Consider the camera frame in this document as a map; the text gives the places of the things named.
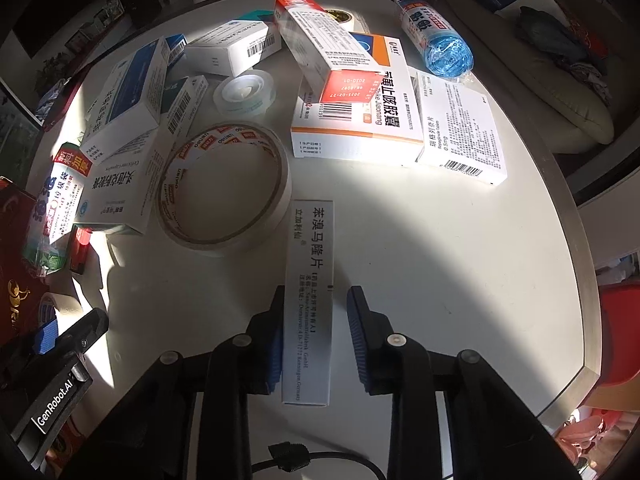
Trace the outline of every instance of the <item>masking tape roll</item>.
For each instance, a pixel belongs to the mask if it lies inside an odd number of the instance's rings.
[[[70,326],[84,316],[82,306],[72,296],[45,292],[40,299],[38,324],[47,324],[54,317],[58,320],[58,334],[66,332]]]
[[[189,168],[207,151],[224,149],[226,144],[244,142],[260,146],[278,165],[276,182],[260,212],[230,234],[215,239],[199,240],[184,233],[176,214],[176,197],[180,181]],[[289,161],[280,139],[264,126],[252,123],[229,123],[211,126],[185,143],[165,169],[158,188],[158,206],[164,232],[185,248],[209,256],[225,256],[243,250],[265,239],[280,223],[291,199]]]
[[[247,70],[228,77],[213,92],[213,102],[229,118],[250,118],[267,111],[276,99],[273,77],[264,70]]]
[[[325,9],[330,15],[332,15],[336,22],[340,23],[340,26],[349,32],[354,31],[355,19],[353,14],[347,10],[342,9]]]

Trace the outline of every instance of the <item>red and white medicine box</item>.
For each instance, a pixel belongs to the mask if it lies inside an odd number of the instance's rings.
[[[383,69],[313,0],[276,0],[280,35],[321,103],[369,103]]]

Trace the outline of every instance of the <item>red gift box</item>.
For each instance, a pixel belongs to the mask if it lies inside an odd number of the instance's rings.
[[[49,287],[22,262],[35,198],[0,176],[0,345],[38,328],[40,298]]]

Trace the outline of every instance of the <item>orange and white medicine box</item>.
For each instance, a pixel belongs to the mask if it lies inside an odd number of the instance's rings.
[[[319,103],[303,80],[291,122],[295,156],[413,164],[422,126],[400,40],[353,33],[384,69],[368,103]]]
[[[280,35],[321,103],[368,103],[383,70],[358,41],[313,0],[276,0]]]
[[[414,89],[424,132],[419,163],[494,185],[507,178],[498,129],[484,94],[419,70]]]

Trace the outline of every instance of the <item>blue logo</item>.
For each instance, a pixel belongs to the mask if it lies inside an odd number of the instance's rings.
[[[351,35],[356,39],[356,41],[362,46],[364,50],[367,52],[371,52],[373,50],[373,37],[368,34],[359,34],[357,32],[352,32]]]

